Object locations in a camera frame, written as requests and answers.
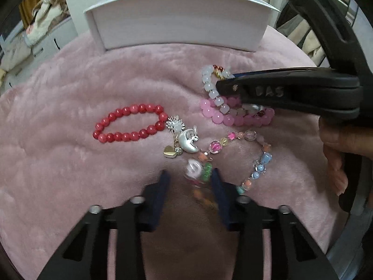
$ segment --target red beaded bracelet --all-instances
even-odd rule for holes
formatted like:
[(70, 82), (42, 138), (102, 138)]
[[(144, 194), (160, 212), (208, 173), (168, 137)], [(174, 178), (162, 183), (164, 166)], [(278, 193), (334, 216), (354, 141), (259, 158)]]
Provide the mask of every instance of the red beaded bracelet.
[[(117, 118), (122, 116), (129, 116), (130, 114), (137, 113), (156, 113), (159, 121), (154, 125), (149, 125), (146, 129), (141, 129), (139, 132), (133, 131), (132, 133), (102, 133), (105, 127), (109, 126), (110, 122), (114, 122)], [(163, 131), (165, 129), (165, 122), (168, 119), (168, 115), (163, 111), (161, 105), (154, 104), (132, 104), (130, 107), (124, 107), (122, 109), (116, 109), (115, 112), (109, 113), (106, 118), (103, 118), (100, 123), (96, 123), (93, 138), (97, 139), (101, 143), (113, 142), (113, 141), (137, 141), (140, 138), (145, 139), (149, 135), (154, 135), (157, 131)]]

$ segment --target light blue cube bead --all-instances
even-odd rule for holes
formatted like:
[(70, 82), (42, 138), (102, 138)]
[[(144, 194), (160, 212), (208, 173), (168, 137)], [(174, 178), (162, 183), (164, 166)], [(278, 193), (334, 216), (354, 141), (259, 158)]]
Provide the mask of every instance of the light blue cube bead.
[(271, 159), (272, 159), (272, 155), (270, 153), (264, 153), (264, 155), (262, 155), (260, 159), (260, 162), (262, 164), (267, 164), (269, 161), (271, 161)]
[(242, 195), (245, 193), (245, 190), (241, 186), (236, 187), (238, 194)]
[(257, 170), (258, 170), (259, 172), (262, 172), (262, 171), (264, 170), (264, 165), (263, 165), (263, 164), (258, 164), (258, 165), (257, 165)]
[(251, 177), (252, 177), (253, 179), (258, 179), (258, 178), (260, 177), (260, 175), (259, 175), (258, 172), (253, 172), (253, 173), (251, 174)]

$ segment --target screw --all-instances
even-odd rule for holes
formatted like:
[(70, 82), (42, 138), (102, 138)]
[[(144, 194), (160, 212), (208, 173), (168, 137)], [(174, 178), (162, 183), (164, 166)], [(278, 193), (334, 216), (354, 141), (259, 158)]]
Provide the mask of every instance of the screw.
[(98, 214), (99, 212), (101, 212), (102, 210), (102, 207), (100, 205), (92, 205), (89, 209), (89, 212), (90, 213), (93, 213), (93, 214)]
[(284, 214), (286, 214), (286, 213), (290, 213), (290, 209), (289, 209), (286, 205), (281, 205), (281, 206), (279, 207), (279, 211), (280, 211), (281, 213), (284, 213)]
[(251, 198), (249, 198), (248, 196), (239, 196), (237, 197), (236, 201), (238, 203), (249, 203), (251, 201)]
[(133, 204), (141, 204), (145, 202), (145, 198), (143, 196), (135, 196), (131, 198), (131, 202)]

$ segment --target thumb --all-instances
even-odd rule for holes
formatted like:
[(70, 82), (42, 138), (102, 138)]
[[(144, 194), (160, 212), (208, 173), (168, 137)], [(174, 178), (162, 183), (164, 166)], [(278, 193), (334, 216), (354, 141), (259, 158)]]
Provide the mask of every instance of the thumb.
[(343, 153), (359, 154), (373, 159), (373, 129), (355, 126), (333, 126), (319, 119), (320, 138), (325, 145)]

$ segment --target pink blanket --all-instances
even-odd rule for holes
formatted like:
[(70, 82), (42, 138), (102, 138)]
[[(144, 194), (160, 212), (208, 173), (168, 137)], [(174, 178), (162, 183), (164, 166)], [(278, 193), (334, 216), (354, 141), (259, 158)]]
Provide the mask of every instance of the pink blanket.
[[(163, 157), (163, 148), (172, 143), (170, 133), (111, 144), (92, 137), (95, 123), (108, 112), (156, 103), (169, 115), (179, 115), (187, 127), (197, 125), (196, 144), (206, 148), (232, 131), (201, 114), (199, 100), (206, 93), (199, 70), (207, 64), (231, 66), (232, 72), (313, 65), (272, 28), (256, 53), (168, 44), (100, 56), (85, 34), (42, 64), (26, 84), (1, 96), (0, 237), (25, 280), (37, 278), (90, 205), (120, 205), (155, 182), (162, 169), (171, 173), (172, 182), (159, 228), (142, 236), (148, 279), (231, 279), (237, 233), (226, 232), (216, 211), (194, 201), (183, 178), (190, 155)], [(156, 119), (154, 114), (123, 117), (109, 131), (138, 131)], [(327, 188), (317, 121), (316, 116), (277, 110), (271, 125), (257, 130), (272, 144), (273, 161), (249, 195), (268, 207), (289, 205), (326, 250), (341, 210)], [(259, 145), (235, 142), (213, 164), (226, 181), (238, 184), (259, 154)], [(265, 279), (269, 257), (266, 243)]]

